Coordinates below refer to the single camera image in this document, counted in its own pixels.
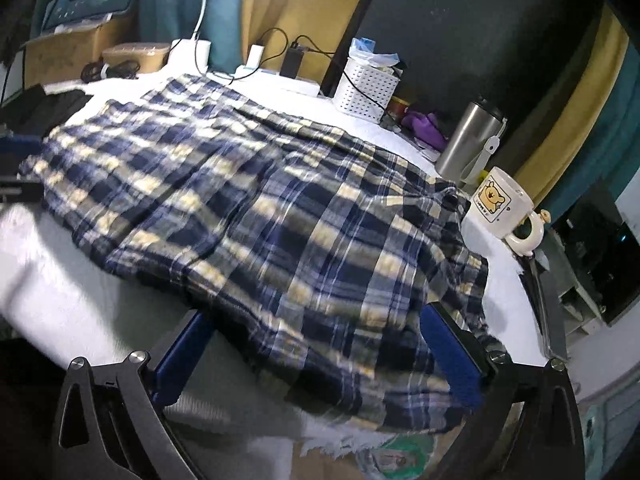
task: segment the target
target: cable bundle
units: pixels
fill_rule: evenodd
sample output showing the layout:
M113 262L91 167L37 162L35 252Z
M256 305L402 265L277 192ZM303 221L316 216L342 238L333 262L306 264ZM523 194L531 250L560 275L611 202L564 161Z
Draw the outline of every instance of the cable bundle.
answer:
M107 79L108 77L117 77L120 79L136 79L138 77L138 71L140 70L140 63L135 59L127 59L117 65L109 65L102 59L89 63L82 69L80 79L83 83L92 83L100 81L101 79Z

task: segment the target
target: bed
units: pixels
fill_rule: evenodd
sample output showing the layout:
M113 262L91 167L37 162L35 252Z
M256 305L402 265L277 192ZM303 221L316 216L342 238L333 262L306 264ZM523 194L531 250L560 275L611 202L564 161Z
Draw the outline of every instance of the bed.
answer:
M81 86L94 98L69 123L92 116L108 99L126 103L172 76L161 72L135 81L105 80L87 86L52 86L59 91ZM338 126L404 157L427 174L433 166L398 136L337 112L330 100L265 88L251 78L233 88L273 110ZM70 235L39 208L12 206L0 218L0 309L2 316L34 346L66 367L78 355L92 365L122 360L129 352L149 348L183 313L180 300L151 288L120 280L93 266L73 245ZM490 327L515 362L544 365L541 337L510 250L465 218L465 243L489 262L482 306ZM168 409L194 453L204 431L251 436L270 456L283 455L274 478L286 478L290 439L307 438L311 447L355 450L384 442L388 435L354 424L327 425L275 397L265 396L239 355L222 337L214 338L180 401ZM278 453L274 447L284 449Z

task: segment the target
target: stainless steel thermos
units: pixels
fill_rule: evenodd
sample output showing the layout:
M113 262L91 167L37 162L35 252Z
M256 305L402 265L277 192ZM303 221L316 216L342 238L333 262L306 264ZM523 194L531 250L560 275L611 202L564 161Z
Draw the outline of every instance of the stainless steel thermos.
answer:
M469 103L446 150L436 162L436 171L446 180L460 181L463 170L480 153L487 139L500 137L507 119L485 99Z

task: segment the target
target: black power adapter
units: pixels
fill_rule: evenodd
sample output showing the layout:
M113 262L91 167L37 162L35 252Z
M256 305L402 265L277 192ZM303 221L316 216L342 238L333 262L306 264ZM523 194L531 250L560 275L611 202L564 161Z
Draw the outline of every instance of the black power adapter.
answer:
M290 46L284 55L280 75L290 79L295 79L300 71L302 58L305 56L306 51L307 49L303 46Z

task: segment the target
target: purple cloth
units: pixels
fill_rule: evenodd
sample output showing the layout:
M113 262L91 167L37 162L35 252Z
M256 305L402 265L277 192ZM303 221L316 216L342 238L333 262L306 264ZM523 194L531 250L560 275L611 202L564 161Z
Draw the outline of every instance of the purple cloth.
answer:
M435 114L427 116L420 112L407 112L402 118L402 126L410 128L418 139L433 146L439 152L443 152L447 147L447 139L438 131L438 120Z

